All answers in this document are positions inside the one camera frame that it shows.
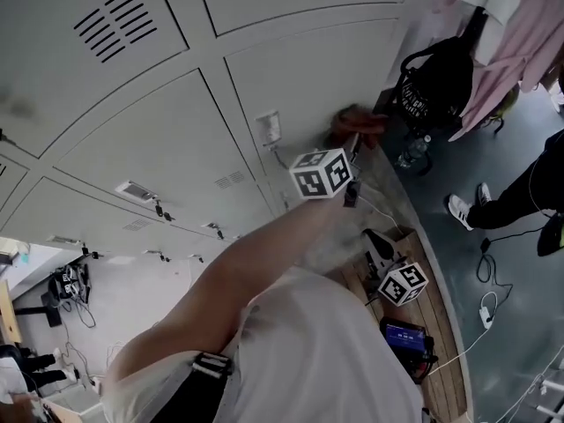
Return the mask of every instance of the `black pants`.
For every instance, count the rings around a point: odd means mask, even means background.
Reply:
[[[541,155],[537,165],[531,164],[501,193],[498,200],[488,202],[484,206],[474,205],[468,213],[468,225],[481,229],[497,229],[508,226],[523,216],[538,212],[538,208],[561,212],[564,206],[562,199],[564,165],[554,160],[552,154]]]
[[[44,373],[36,373],[37,370],[47,368],[55,363],[53,354],[45,356],[30,357],[19,362],[19,368],[24,373],[27,389],[35,391],[44,385],[52,382],[64,381],[67,376],[61,370],[46,371]]]

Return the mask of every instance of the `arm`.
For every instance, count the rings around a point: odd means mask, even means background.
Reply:
[[[339,193],[308,201],[227,248],[159,324],[120,351],[106,385],[172,354],[220,353],[237,331],[241,311],[308,250],[337,218],[343,199]]]

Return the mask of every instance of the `black device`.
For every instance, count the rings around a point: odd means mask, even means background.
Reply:
[[[424,327],[384,317],[380,331],[399,363],[416,384],[421,384],[438,357],[434,355],[434,340]]]

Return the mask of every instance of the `gray floor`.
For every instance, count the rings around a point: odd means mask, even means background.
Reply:
[[[476,279],[480,243],[486,235],[495,238],[543,226],[546,218],[531,215],[503,229],[469,233],[447,214],[443,198],[456,192],[473,200],[482,181],[490,185],[493,197],[499,196],[543,151],[545,139],[562,128],[548,94],[539,89],[521,95],[496,137],[493,128],[487,128],[455,143],[436,139],[430,150],[434,168],[427,176],[399,173],[441,265],[465,346],[483,330],[478,314],[481,296],[493,289],[504,295],[502,289]],[[383,141],[391,159],[401,146],[401,130],[397,126]],[[556,180],[564,180],[564,170],[555,174]],[[495,422],[564,343],[564,249],[539,258],[537,239],[537,234],[529,234],[490,248],[499,281],[513,282],[515,287],[491,331],[468,354],[476,422]],[[530,395],[514,421],[536,421],[528,404],[537,399]]]

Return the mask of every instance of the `white cube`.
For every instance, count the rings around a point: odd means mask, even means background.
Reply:
[[[333,197],[353,179],[343,149],[304,153],[292,164],[290,175],[302,199]]]
[[[428,283],[419,264],[412,263],[389,271],[378,291],[399,307],[417,298]]]

